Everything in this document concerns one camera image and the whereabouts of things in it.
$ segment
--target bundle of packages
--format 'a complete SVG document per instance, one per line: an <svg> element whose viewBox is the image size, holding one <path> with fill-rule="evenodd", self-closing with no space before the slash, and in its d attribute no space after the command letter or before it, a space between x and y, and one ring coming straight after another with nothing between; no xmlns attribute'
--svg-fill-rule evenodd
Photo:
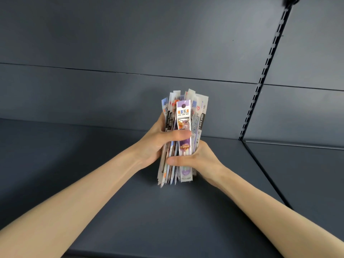
<svg viewBox="0 0 344 258"><path fill-rule="evenodd" d="M165 132L177 129L188 129L191 137L182 141L171 141L162 148L159 172L157 174L158 185L192 181L197 171L188 166L170 166L166 159L171 156L188 156L193 154L199 144L200 135L207 111L208 97L196 94L189 89L184 95L179 90L170 93L170 98L162 101L162 110L165 114Z"/></svg>

